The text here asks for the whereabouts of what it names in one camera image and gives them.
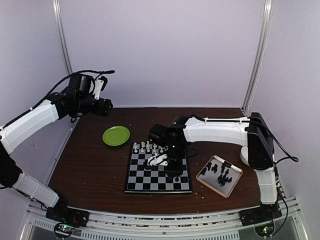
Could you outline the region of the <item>black white chess board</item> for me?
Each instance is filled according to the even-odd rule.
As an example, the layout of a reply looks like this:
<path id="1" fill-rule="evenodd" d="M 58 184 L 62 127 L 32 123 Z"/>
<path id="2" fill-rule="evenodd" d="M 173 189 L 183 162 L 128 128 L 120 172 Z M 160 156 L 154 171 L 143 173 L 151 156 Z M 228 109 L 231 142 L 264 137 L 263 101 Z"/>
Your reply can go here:
<path id="1" fill-rule="evenodd" d="M 164 166 L 153 166 L 150 169 L 144 168 L 145 161 L 157 154 L 159 147 L 151 147 L 150 150 L 141 148 L 138 142 L 138 152 L 134 153 L 133 145 L 130 146 L 130 154 L 127 165 L 124 192 L 127 194 L 191 194 L 192 179 L 189 162 L 182 160 L 184 171 L 179 176 L 179 181 L 175 177 L 169 177 L 165 173 Z M 182 182 L 181 177 L 187 177 L 187 182 Z"/>

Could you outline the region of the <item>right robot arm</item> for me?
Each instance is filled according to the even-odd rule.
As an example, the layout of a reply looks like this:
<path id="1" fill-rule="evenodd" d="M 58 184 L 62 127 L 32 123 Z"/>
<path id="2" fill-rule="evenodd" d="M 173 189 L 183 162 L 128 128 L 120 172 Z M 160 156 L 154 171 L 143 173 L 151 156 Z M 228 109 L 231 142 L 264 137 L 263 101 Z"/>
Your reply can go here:
<path id="1" fill-rule="evenodd" d="M 208 118 L 197 115 L 177 116 L 169 126 L 155 124 L 148 138 L 154 144 L 167 148 L 163 153 L 147 159 L 148 167 L 162 165 L 177 173 L 187 146 L 195 142 L 228 143 L 241 146 L 240 158 L 254 169 L 260 190 L 256 210 L 259 220 L 268 220 L 278 201 L 274 138 L 262 115 L 254 112 L 249 117 Z"/>

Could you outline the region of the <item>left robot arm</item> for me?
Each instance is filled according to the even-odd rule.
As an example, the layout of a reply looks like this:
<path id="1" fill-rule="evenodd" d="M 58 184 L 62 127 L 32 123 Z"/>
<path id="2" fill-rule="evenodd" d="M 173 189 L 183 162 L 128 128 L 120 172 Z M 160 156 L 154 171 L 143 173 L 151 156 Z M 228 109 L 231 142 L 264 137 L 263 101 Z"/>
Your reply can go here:
<path id="1" fill-rule="evenodd" d="M 23 142 L 35 145 L 36 133 L 65 116 L 93 114 L 106 117 L 112 110 L 110 99 L 98 95 L 85 94 L 78 98 L 65 93 L 50 94 L 39 106 L 19 117 L 0 130 L 0 184 L 3 188 L 12 188 L 28 197 L 52 208 L 52 213 L 61 222 L 72 218 L 72 211 L 59 202 L 60 196 L 50 187 L 21 169 L 12 158 L 12 153 Z"/>

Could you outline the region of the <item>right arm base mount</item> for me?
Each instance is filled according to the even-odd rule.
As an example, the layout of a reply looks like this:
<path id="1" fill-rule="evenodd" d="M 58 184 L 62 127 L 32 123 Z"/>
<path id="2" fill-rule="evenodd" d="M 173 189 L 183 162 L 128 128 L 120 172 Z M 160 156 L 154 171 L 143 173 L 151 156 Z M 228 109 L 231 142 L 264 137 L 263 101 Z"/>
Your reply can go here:
<path id="1" fill-rule="evenodd" d="M 239 218 L 242 226 L 256 225 L 282 216 L 281 210 L 262 209 L 261 207 L 241 210 Z"/>

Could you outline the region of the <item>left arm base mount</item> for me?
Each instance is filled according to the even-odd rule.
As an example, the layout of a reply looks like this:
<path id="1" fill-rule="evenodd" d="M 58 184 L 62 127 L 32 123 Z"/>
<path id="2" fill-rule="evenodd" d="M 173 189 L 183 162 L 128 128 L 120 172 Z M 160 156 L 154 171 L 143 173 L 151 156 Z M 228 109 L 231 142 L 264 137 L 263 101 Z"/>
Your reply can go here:
<path id="1" fill-rule="evenodd" d="M 45 217 L 47 219 L 51 219 L 56 222 L 66 223 L 76 228 L 86 227 L 89 220 L 89 216 L 90 213 L 88 211 L 69 207 L 67 208 L 67 211 L 64 214 L 54 211 L 51 208 L 47 210 L 45 214 Z"/>

